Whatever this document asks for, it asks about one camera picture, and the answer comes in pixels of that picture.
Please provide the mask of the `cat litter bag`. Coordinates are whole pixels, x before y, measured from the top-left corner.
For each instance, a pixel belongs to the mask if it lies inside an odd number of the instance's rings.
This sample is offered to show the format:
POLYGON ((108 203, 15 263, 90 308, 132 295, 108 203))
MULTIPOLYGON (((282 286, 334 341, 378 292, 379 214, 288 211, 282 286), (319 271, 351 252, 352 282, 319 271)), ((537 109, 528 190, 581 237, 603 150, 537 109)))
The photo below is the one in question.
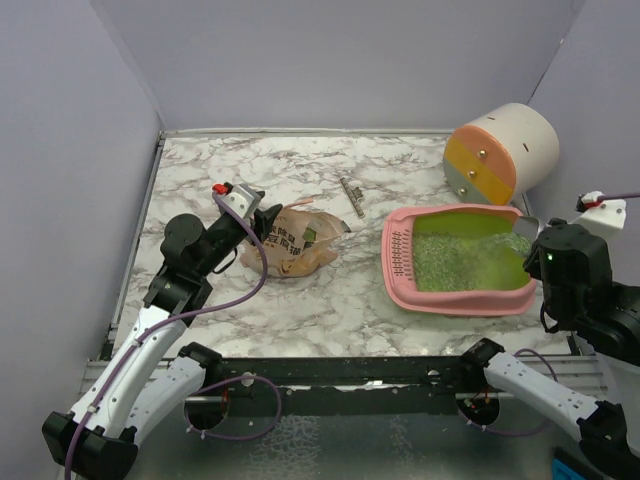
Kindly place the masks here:
POLYGON ((351 229, 335 215, 308 210, 312 202, 286 205, 278 214, 263 242, 269 276, 306 277, 338 258, 331 245, 351 229))

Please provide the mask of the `metal bag sealing clip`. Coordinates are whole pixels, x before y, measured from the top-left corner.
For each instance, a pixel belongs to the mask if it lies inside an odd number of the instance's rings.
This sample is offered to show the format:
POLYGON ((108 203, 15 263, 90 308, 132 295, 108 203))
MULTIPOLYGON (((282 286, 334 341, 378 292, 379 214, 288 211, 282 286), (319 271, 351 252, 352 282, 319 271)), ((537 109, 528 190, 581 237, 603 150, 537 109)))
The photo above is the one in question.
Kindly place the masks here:
POLYGON ((361 200, 363 199, 363 194, 362 191, 360 190, 359 187, 351 187, 349 182, 347 181, 346 178, 341 177, 339 179, 339 182, 341 184, 341 187, 345 193, 345 195, 347 196, 354 212, 356 213, 357 217, 359 219, 362 219, 365 217, 365 213, 364 210, 361 206, 361 200))

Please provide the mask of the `grey metal litter scoop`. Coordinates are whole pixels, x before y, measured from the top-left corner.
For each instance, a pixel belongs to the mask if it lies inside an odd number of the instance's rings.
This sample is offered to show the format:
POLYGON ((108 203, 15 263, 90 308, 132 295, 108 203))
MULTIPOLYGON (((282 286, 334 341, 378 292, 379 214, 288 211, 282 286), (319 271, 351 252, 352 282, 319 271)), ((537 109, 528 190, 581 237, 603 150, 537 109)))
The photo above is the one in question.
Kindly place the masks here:
POLYGON ((543 229, 541 222, 531 216, 518 216, 512 226, 514 234, 525 237, 530 242, 535 241, 543 229))

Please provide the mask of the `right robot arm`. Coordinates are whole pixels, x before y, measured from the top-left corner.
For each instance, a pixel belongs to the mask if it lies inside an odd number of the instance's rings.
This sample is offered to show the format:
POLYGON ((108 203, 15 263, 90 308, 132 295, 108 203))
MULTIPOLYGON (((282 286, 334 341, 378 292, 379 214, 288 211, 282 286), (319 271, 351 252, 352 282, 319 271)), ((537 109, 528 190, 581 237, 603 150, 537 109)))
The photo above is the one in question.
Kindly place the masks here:
POLYGON ((507 392, 561 427, 587 460, 614 479, 639 476, 639 289, 612 278, 606 241, 584 226, 554 219, 542 229, 524 270, 543 287, 541 317, 570 331, 607 366, 618 402, 577 393, 482 339, 461 357, 468 391, 507 392))

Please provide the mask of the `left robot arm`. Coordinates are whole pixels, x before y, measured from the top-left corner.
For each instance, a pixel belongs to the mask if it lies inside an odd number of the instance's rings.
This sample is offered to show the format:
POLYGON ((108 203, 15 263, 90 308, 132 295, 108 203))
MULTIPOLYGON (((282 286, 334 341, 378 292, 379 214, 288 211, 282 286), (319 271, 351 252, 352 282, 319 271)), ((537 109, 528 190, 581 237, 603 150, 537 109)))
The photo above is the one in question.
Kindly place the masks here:
POLYGON ((214 392, 221 357, 199 344, 188 347, 166 373, 152 375, 193 320, 206 312, 209 275, 223 272, 249 240, 260 253, 282 207, 265 210, 264 194, 246 184, 216 184, 220 211, 209 227, 193 214, 165 226, 163 263, 143 299, 122 348, 90 389, 66 413, 53 412, 42 433, 67 479, 123 479, 153 429, 189 394, 214 392))

